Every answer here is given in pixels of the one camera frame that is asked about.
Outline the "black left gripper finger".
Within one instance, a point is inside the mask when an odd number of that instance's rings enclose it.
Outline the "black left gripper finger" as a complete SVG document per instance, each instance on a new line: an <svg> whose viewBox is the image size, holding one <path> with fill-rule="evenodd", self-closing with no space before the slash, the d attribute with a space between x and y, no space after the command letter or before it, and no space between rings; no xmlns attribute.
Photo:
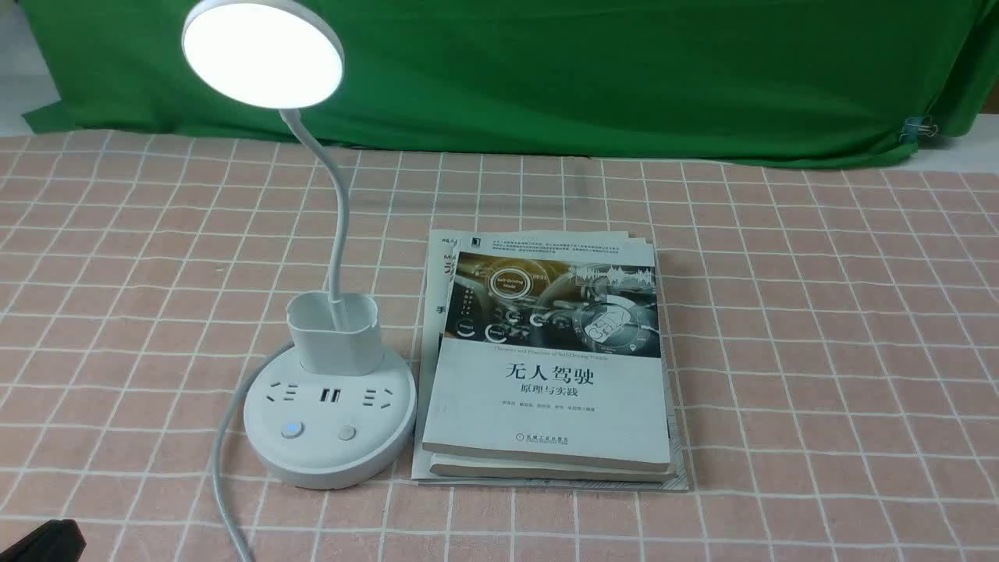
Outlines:
<svg viewBox="0 0 999 562"><path fill-rule="evenodd" d="M1 553L1 561L79 561L86 539L73 519L53 519Z"/></svg>

